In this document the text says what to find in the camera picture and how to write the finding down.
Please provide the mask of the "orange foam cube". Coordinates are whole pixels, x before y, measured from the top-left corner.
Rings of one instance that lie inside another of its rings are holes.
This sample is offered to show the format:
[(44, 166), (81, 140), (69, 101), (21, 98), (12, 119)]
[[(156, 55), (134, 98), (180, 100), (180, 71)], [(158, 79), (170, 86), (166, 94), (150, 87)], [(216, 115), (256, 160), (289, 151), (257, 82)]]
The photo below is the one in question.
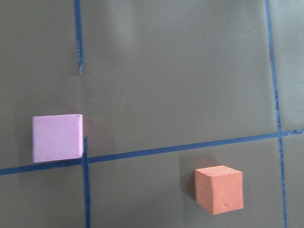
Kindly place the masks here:
[(213, 215), (244, 208), (243, 173), (227, 166), (194, 171), (196, 202)]

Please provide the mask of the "pink foam cube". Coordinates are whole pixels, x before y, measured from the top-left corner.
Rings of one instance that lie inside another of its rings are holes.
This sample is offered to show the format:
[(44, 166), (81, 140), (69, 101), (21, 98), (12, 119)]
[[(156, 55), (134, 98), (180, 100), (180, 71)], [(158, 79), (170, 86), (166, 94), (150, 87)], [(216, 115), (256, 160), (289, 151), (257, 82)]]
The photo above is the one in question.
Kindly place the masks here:
[(81, 114), (32, 117), (33, 162), (78, 159), (83, 156)]

